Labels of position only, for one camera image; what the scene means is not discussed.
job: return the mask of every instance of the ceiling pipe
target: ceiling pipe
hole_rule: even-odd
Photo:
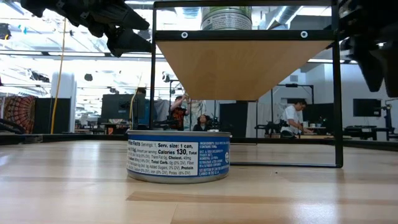
[[[274,17],[268,23],[267,29],[275,29],[279,26],[286,26],[290,29],[290,22],[303,6],[279,6],[274,13]]]

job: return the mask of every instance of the monitor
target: monitor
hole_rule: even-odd
[[[102,119],[130,119],[130,104],[132,94],[105,94],[102,98]],[[135,118],[142,119],[145,116],[145,95],[138,94],[132,104],[132,112]]]
[[[380,117],[381,100],[377,99],[354,99],[354,116],[360,117]]]

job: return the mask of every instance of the wooden platform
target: wooden platform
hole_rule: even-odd
[[[232,146],[232,161],[333,162],[334,147]],[[398,153],[345,148],[343,169],[232,167],[216,182],[126,174],[126,143],[0,146],[0,223],[398,223]]]
[[[330,43],[329,40],[157,41],[194,100],[257,100]]]

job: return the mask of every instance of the woman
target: woman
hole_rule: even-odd
[[[193,131],[207,131],[209,126],[207,125],[208,117],[204,114],[198,118],[198,123],[193,127]]]

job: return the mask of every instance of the can lid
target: can lid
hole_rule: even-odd
[[[129,135],[151,135],[151,136],[199,136],[199,137],[230,137],[227,132],[206,132],[206,131],[151,131],[151,130],[130,130]]]

